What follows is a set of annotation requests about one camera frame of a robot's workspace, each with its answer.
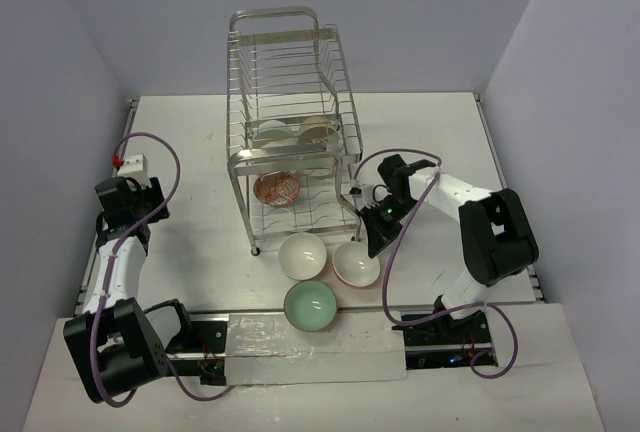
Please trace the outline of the white bowl pink rim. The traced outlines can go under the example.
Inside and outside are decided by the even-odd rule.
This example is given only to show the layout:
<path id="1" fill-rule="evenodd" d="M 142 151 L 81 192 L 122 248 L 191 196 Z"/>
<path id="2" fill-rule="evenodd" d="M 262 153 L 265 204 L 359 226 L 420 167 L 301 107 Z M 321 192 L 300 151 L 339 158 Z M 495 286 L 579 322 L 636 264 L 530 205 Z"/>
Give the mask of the white bowl pink rim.
<path id="1" fill-rule="evenodd" d="M 368 256 L 364 243 L 352 241 L 336 248 L 332 256 L 332 268 L 341 282 L 351 287 L 365 288 L 376 282 L 381 265 L 377 257 Z"/>

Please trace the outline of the pale green bowl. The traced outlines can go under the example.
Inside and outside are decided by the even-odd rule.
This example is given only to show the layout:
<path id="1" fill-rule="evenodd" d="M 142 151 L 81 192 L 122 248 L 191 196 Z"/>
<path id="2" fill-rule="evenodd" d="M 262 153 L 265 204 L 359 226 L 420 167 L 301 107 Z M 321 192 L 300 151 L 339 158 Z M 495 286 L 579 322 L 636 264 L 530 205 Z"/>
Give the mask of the pale green bowl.
<path id="1" fill-rule="evenodd" d="M 304 332 L 319 332 L 333 322 L 338 304 L 334 292 L 326 284 L 304 281 L 289 289 L 283 309 L 286 319 L 294 328 Z"/>

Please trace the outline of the red patterned bowl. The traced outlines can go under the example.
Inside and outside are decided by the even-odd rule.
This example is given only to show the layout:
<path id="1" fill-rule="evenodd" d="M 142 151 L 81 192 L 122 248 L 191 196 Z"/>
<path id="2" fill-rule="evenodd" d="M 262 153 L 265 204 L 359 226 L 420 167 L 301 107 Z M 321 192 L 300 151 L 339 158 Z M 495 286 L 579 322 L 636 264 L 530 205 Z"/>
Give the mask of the red patterned bowl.
<path id="1" fill-rule="evenodd" d="M 253 185 L 256 199 L 272 207 L 282 207 L 292 203 L 298 198 L 300 190 L 298 178 L 289 171 L 259 176 Z"/>

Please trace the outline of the white bowl beige outside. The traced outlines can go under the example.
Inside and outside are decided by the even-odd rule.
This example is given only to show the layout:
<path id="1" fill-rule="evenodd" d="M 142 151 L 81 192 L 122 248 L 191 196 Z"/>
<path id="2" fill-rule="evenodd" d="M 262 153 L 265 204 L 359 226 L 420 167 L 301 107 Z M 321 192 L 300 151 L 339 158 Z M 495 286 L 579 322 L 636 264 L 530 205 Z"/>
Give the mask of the white bowl beige outside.
<path id="1" fill-rule="evenodd" d="M 335 125 L 324 116 L 307 118 L 298 131 L 297 143 L 301 145 L 315 143 L 336 144 L 339 134 Z"/>

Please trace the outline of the steel two-tier dish rack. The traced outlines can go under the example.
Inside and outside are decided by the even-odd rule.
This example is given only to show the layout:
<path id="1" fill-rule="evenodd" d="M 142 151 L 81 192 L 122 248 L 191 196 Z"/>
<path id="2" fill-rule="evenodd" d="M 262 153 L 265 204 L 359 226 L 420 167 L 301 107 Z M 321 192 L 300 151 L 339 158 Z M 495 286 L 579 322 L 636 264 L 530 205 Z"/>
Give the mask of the steel two-tier dish rack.
<path id="1" fill-rule="evenodd" d="M 226 78 L 226 162 L 252 255 L 267 242 L 297 232 L 361 236 L 362 222 L 348 193 L 363 141 L 338 28 L 320 23 L 305 6 L 241 10 L 229 20 Z M 297 143 L 300 125 L 324 116 L 336 127 L 336 144 Z M 256 147 L 268 120 L 289 125 L 294 136 Z M 333 167 L 313 180 L 308 169 Z M 298 198 L 282 207 L 259 202 L 259 176 L 289 171 Z"/>

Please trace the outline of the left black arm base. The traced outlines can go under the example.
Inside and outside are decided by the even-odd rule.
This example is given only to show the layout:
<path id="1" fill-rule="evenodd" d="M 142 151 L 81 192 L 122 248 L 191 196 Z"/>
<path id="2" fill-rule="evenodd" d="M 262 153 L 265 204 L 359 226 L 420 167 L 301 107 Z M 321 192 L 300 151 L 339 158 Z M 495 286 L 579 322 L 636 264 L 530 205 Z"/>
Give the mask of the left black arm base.
<path id="1" fill-rule="evenodd" d="M 197 378 L 200 385 L 226 386 L 227 331 L 227 319 L 192 320 L 191 328 L 174 337 L 166 349 L 178 374 Z"/>

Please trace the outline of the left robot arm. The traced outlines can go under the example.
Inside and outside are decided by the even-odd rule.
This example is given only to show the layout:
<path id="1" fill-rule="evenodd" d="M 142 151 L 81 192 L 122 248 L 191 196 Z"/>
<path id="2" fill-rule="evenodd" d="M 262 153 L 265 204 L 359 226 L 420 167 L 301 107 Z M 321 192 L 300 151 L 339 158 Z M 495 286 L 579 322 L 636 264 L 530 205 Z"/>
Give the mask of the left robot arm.
<path id="1" fill-rule="evenodd" d="M 118 406 L 141 386 L 169 371 L 167 346 L 180 351 L 195 338 L 184 305 L 170 299 L 143 310 L 137 301 L 150 241 L 149 226 L 168 218 L 157 178 L 109 178 L 95 187 L 102 211 L 96 219 L 100 269 L 80 316 L 63 337 L 89 399 Z"/>

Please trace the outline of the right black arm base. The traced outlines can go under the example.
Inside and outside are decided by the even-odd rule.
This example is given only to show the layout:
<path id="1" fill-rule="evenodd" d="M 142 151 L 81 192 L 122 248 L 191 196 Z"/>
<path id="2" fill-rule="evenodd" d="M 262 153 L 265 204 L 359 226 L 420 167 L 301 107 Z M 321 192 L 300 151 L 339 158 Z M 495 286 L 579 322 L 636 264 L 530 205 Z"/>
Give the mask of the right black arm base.
<path id="1" fill-rule="evenodd" d="M 449 315 L 419 325 L 393 323 L 405 346 L 407 370 L 496 366 L 486 314 L 472 312 L 460 321 Z"/>

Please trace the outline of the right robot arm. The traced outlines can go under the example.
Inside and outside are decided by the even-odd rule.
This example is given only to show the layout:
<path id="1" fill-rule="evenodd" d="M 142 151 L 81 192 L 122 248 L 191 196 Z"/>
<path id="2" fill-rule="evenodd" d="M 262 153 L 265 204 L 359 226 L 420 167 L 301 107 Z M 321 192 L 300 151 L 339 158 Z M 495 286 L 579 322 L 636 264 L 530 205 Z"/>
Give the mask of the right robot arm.
<path id="1" fill-rule="evenodd" d="M 421 155 L 408 163 L 403 152 Z M 383 149 L 363 159 L 364 165 L 381 156 L 377 172 L 387 189 L 380 201 L 363 207 L 358 215 L 367 234 L 368 255 L 389 248 L 391 255 L 382 281 L 382 307 L 398 327 L 434 322 L 435 334 L 446 343 L 459 341 L 469 330 L 468 317 L 486 306 L 491 289 L 523 272 L 539 258 L 539 248 L 519 195 L 510 188 L 492 191 L 441 171 L 442 159 L 416 149 Z M 463 272 L 434 304 L 434 313 L 422 319 L 401 321 L 391 314 L 388 288 L 392 266 L 409 227 L 423 205 L 454 219 L 460 229 Z"/>

